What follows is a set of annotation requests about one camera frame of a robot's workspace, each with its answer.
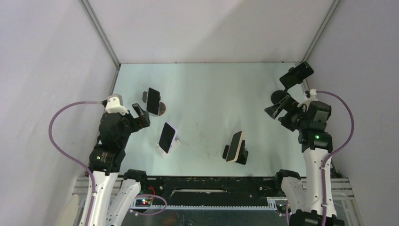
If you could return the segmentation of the phone with white case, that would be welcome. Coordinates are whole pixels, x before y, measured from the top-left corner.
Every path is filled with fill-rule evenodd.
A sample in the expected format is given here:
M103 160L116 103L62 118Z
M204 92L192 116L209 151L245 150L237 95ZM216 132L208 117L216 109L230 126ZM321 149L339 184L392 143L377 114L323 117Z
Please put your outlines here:
M156 116L160 113L160 92L153 88L147 91L146 110Z

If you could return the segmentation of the phone with lilac case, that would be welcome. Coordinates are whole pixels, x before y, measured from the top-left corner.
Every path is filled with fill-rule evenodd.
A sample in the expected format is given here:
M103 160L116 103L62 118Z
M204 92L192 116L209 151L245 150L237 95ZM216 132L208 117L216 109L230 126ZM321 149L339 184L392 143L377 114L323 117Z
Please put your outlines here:
M159 146L167 152L176 136L177 129L174 128L170 123L165 122L158 142Z

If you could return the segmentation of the phone with cream case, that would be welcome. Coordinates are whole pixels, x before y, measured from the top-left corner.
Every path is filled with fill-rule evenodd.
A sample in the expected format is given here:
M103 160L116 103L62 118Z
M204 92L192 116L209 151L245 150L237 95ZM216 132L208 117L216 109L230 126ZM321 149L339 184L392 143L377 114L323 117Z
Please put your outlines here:
M228 152L226 155L227 162L236 161L239 157L239 152L241 149L242 141L243 141L243 131L236 132L233 134L231 143L228 148Z

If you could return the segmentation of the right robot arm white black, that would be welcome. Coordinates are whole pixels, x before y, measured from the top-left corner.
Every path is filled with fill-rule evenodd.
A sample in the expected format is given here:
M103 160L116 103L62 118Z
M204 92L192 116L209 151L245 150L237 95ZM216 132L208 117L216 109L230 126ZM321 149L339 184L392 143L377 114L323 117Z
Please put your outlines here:
M343 226L338 219L331 191L330 159L332 137L325 129L331 115L330 105L308 98L298 103L287 92L278 90L271 96L272 106L265 112L290 131L299 132L298 142L306 166L306 186L297 172L280 170L274 192L287 197L286 210L290 226Z

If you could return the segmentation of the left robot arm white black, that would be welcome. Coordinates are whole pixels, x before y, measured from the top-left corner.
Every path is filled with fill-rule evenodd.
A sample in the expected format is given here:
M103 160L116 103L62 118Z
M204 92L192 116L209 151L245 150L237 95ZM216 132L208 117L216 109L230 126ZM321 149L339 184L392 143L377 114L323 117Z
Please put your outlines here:
M130 112L104 113L101 117L97 144L89 156L88 168L92 175L80 219L82 226L121 225L136 196L143 196L149 190L146 172L129 169L116 198L111 199L130 135L151 124L148 112L138 103L132 107L138 114L136 118Z

